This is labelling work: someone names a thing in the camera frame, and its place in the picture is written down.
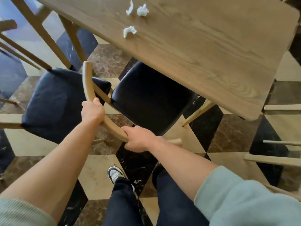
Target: black leather seat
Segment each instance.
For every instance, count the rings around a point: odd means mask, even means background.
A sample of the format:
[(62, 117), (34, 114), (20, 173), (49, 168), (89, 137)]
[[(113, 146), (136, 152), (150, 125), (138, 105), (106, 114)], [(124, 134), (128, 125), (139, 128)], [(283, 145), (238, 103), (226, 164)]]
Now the black leather seat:
[(112, 104), (135, 125), (161, 136), (179, 119), (196, 94), (142, 62), (112, 93)]
[[(110, 82), (97, 78), (93, 78), (93, 82), (103, 92), (109, 93)], [(82, 75), (53, 68), (40, 78), (22, 117), (22, 126), (32, 134), (60, 143), (81, 122), (83, 101), (86, 98)]]

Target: table top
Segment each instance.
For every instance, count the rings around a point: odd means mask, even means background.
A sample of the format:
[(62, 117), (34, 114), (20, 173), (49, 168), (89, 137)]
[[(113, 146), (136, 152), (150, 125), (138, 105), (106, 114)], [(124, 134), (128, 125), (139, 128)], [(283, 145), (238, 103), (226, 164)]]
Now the table top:
[[(228, 111), (258, 118), (299, 12), (279, 0), (38, 0)], [(147, 4), (146, 17), (137, 8)], [(123, 37), (123, 29), (137, 33)]]

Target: hand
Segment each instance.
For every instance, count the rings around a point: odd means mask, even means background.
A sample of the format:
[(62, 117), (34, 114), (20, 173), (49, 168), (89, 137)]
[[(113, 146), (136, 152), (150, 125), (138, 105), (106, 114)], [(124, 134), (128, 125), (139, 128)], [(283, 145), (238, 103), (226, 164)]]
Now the hand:
[(122, 129), (126, 132), (129, 138), (129, 142), (124, 147), (132, 152), (148, 151), (158, 138), (150, 130), (140, 126), (135, 126), (133, 128), (123, 126)]
[(94, 98), (93, 102), (82, 102), (82, 122), (92, 125), (99, 125), (106, 114), (102, 104), (98, 98)]

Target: jeans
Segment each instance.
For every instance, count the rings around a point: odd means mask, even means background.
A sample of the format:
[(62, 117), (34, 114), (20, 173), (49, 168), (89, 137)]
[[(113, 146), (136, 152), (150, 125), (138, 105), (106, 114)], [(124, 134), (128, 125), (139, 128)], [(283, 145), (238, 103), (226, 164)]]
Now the jeans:
[[(165, 169), (155, 179), (160, 208), (157, 226), (209, 225)], [(118, 178), (115, 182), (103, 226), (143, 226), (138, 201), (126, 178)]]

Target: checkered floor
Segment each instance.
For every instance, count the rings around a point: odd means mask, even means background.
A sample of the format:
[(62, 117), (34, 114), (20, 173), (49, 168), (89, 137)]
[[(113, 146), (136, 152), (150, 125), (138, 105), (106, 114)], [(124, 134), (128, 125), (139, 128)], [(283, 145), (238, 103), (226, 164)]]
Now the checkered floor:
[[(57, 41), (73, 67), (80, 70), (81, 63), (70, 46), (70, 40), (55, 13), (45, 21), (45, 27)], [(27, 24), (16, 29), (11, 38), (54, 67), (64, 68), (63, 64), (47, 47), (41, 38)], [(35, 37), (17, 37), (21, 33)], [(93, 63), (94, 74), (106, 79), (116, 87), (125, 73), (136, 62), (127, 53), (108, 42), (80, 29), (78, 37)], [(283, 56), (277, 71), (277, 82), (271, 92), (268, 104), (301, 103), (301, 67), (290, 52)], [(0, 104), (0, 121), (21, 121), (22, 114), (32, 96), (43, 71), (0, 54), (0, 96), (19, 102), (16, 107)], [(166, 139), (181, 138), (184, 148), (205, 157), (218, 165), (224, 165), (244, 179), (254, 179), (270, 183), (284, 190), (301, 195), (301, 171), (296, 168), (245, 162), (245, 154), (259, 154), (300, 158), (300, 147), (285, 147), (263, 144), (262, 140), (301, 140), (301, 115), (261, 115), (255, 121), (245, 121), (220, 108), (212, 107), (205, 114), (186, 127), (182, 122), (197, 110), (204, 102), (199, 96), (184, 112), (175, 125), (164, 135)], [(105, 105), (106, 114), (118, 125), (132, 126), (133, 123), (118, 111)], [(104, 128), (100, 128), (97, 139), (106, 141), (91, 147), (90, 155), (78, 178), (70, 201), (59, 225), (101, 225), (105, 218), (106, 206), (113, 188), (107, 178), (107, 169), (116, 165), (124, 170), (135, 186), (141, 216), (145, 225), (156, 225), (159, 214), (157, 193), (150, 175), (157, 163), (150, 153), (133, 153), (124, 149), (124, 143), (116, 139)], [(0, 172), (2, 182), (0, 192), (29, 168), (41, 160), (57, 144), (37, 137), (21, 129), (0, 130)]]

